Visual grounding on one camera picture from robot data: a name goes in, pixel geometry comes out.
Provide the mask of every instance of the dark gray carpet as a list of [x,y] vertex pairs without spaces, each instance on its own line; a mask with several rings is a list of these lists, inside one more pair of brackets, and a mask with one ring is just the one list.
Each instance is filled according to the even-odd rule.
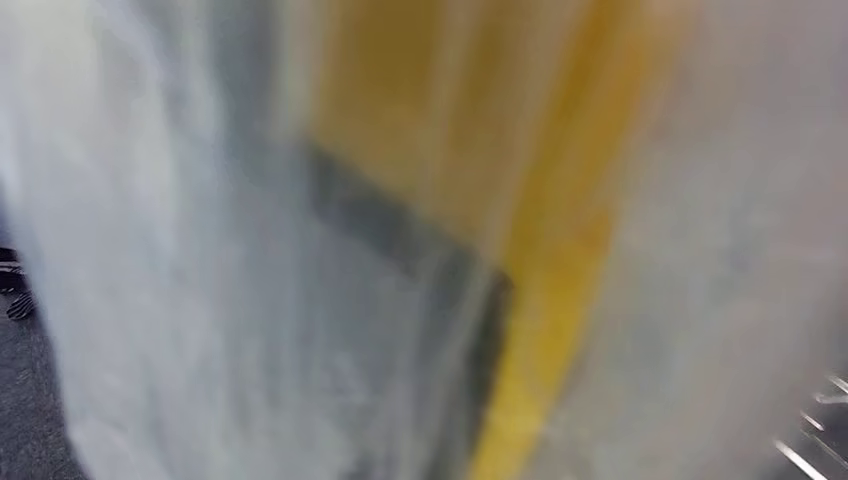
[[64,434],[51,362],[38,321],[0,313],[0,480],[85,478]]

